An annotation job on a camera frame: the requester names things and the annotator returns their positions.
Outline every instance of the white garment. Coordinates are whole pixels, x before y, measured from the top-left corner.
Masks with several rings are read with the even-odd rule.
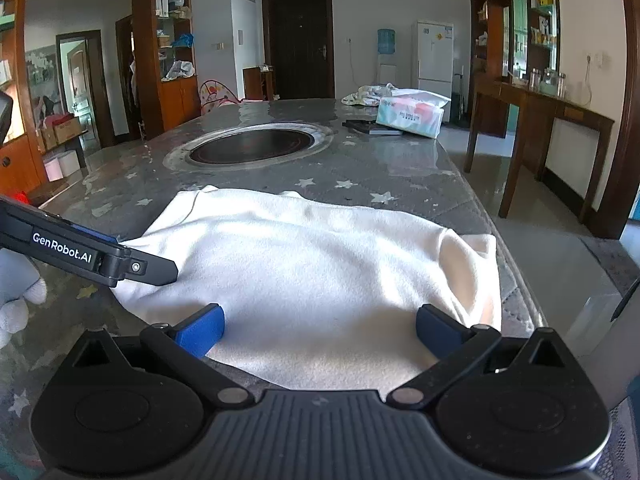
[[[500,330],[495,238],[408,213],[207,186],[126,244],[179,271],[162,287],[120,282],[127,310],[177,324],[218,303],[225,335],[208,356],[287,388],[386,396],[435,362],[415,335],[425,303]]]

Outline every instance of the rug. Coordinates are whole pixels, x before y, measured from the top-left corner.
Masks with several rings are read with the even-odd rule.
[[[607,273],[621,296],[640,278],[640,268],[619,240],[581,236],[580,240]]]

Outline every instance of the blue gripper pad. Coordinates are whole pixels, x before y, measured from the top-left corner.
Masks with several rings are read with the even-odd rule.
[[[225,313],[217,303],[211,303],[174,326],[171,336],[179,347],[200,359],[224,333]]]
[[[467,341],[473,332],[433,305],[425,304],[415,315],[420,342],[438,359],[444,359]]]

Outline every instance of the white door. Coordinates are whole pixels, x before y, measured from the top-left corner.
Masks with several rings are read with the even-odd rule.
[[[427,90],[434,94],[444,95],[451,99],[451,83],[445,81],[434,81],[432,79],[420,79],[418,81],[419,90]],[[451,116],[451,103],[444,107],[443,123],[448,123]]]
[[[418,78],[452,81],[453,27],[418,23]]]

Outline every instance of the screw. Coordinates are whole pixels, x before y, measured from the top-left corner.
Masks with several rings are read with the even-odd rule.
[[[418,404],[424,399],[424,394],[415,388],[398,388],[391,397],[399,404]]]
[[[218,392],[218,400],[225,404],[240,404],[249,398],[249,392],[244,388],[224,388]]]

